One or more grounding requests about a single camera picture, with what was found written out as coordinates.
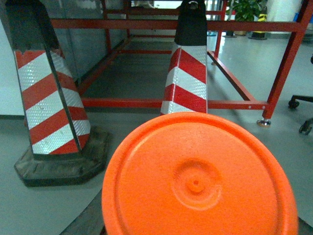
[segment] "floor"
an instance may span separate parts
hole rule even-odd
[[[216,37],[208,39],[214,48]],[[260,100],[266,100],[287,40],[223,38],[220,59]],[[134,42],[131,49],[171,49],[170,43]],[[300,102],[291,111],[293,94],[313,94],[312,44],[302,44],[295,58],[269,129],[256,125],[261,111],[209,110],[254,134],[274,154],[292,185],[298,214],[313,226],[313,133],[298,134],[300,125],[313,117],[313,104]],[[162,98],[170,55],[120,55],[87,91],[89,97]],[[241,100],[217,67],[208,60],[209,99]],[[109,156],[140,124],[157,117],[159,110],[87,109],[92,125],[112,133]],[[29,145],[21,118],[0,117],[0,235],[59,235],[91,202],[102,187],[104,172],[79,186],[26,188],[13,169]]]

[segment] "red metal bar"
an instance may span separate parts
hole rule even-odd
[[[225,20],[226,8],[227,8],[227,0],[224,0],[223,6],[222,6],[221,21]],[[219,30],[218,35],[217,35],[217,39],[216,39],[216,45],[215,45],[215,51],[214,51],[214,56],[216,58],[219,57],[219,53],[220,53],[222,32],[223,32],[222,30]]]
[[[175,35],[133,35],[134,38],[174,38]]]
[[[124,0],[123,1],[123,9],[126,13],[126,19],[128,20],[129,19],[129,8],[130,8],[130,1],[128,0]],[[131,31],[130,31],[130,28],[127,28],[126,29],[126,33],[127,33],[127,38],[130,38],[131,36]]]
[[[269,107],[266,108],[263,112],[263,117],[265,119],[270,119],[274,113],[274,109],[278,102],[278,98],[281,94],[281,91],[291,69],[294,58],[301,45],[301,42],[307,29],[307,25],[310,22],[312,14],[313,14],[313,0],[304,1],[297,20],[298,24],[300,24],[299,30],[298,32],[292,33],[289,39],[286,51],[284,53],[282,62],[279,66],[275,81],[273,83],[272,89],[268,97]]]
[[[125,10],[106,10],[107,14],[126,14]],[[206,11],[207,15],[221,15],[221,11]],[[179,9],[129,9],[129,15],[178,16]]]
[[[110,65],[110,63],[118,56],[118,52],[127,46],[131,41],[131,38],[126,39],[125,42],[120,45],[116,50],[105,59],[99,62],[97,68],[86,77],[78,87],[79,95],[84,94],[92,83],[101,75],[101,73]]]
[[[82,97],[85,107],[101,108],[156,108],[162,106],[162,99],[120,99]],[[209,109],[263,110],[268,106],[264,101],[209,100]]]
[[[219,67],[221,72],[225,75],[225,77],[229,80],[229,82],[233,85],[236,91],[240,94],[240,96],[247,101],[255,102],[256,99],[252,94],[244,87],[244,85],[235,77],[235,75],[213,54],[213,52],[208,51],[207,53],[213,62]]]
[[[121,50],[124,54],[172,54],[171,50]]]
[[[264,101],[208,100],[208,109],[263,110],[268,107]]]
[[[82,97],[85,107],[101,108],[161,108],[161,99],[119,99]]]
[[[177,20],[101,20],[101,19],[51,19],[54,28],[109,28],[109,29],[176,29]],[[279,31],[298,32],[295,22],[237,22],[208,21],[212,31]]]
[[[102,2],[102,8],[103,8],[103,18],[105,20],[108,19],[108,15],[106,13],[106,1],[105,0],[101,0]],[[111,54],[112,52],[112,46],[111,46],[111,38],[110,38],[110,30],[109,29],[105,29],[105,33],[106,33],[106,41],[107,41],[107,50],[108,50],[108,54]]]
[[[105,12],[107,14],[126,14],[126,11],[124,9],[123,10],[107,9],[105,10]]]

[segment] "traffic cone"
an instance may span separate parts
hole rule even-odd
[[[104,169],[109,134],[90,127],[45,6],[6,9],[31,143],[15,169],[27,186],[82,183]]]
[[[206,29],[204,1],[184,0],[180,7],[161,114],[207,112]]]
[[[263,7],[258,22],[265,22],[268,17],[268,8],[266,6]],[[266,40],[267,38],[265,37],[265,32],[262,31],[254,31],[249,37],[250,39],[255,39],[255,40]]]

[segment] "black rubber base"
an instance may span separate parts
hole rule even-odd
[[[234,31],[226,31],[226,35],[223,37],[225,38],[236,38],[237,36],[234,34]]]
[[[29,147],[14,168],[28,187],[76,185],[84,183],[105,169],[109,134],[100,127],[92,127],[84,149],[75,158],[37,160]]]
[[[224,35],[223,37],[224,37],[224,38],[236,38],[237,36],[236,36],[236,35],[234,35],[234,36],[227,36],[227,35]]]
[[[253,32],[251,37],[249,37],[250,39],[254,39],[254,40],[266,40],[267,37],[265,37],[265,33],[256,33]]]

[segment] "caster wheel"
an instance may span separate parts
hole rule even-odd
[[[289,108],[291,108],[291,109],[295,109],[296,107],[298,107],[299,106],[299,101],[296,101],[296,100],[290,100],[289,101]]]
[[[312,130],[312,127],[311,126],[309,126],[309,127],[306,127],[304,124],[300,127],[300,129],[299,129],[299,133],[301,133],[301,134],[304,134],[304,135],[308,135],[310,132],[311,132],[311,130]]]

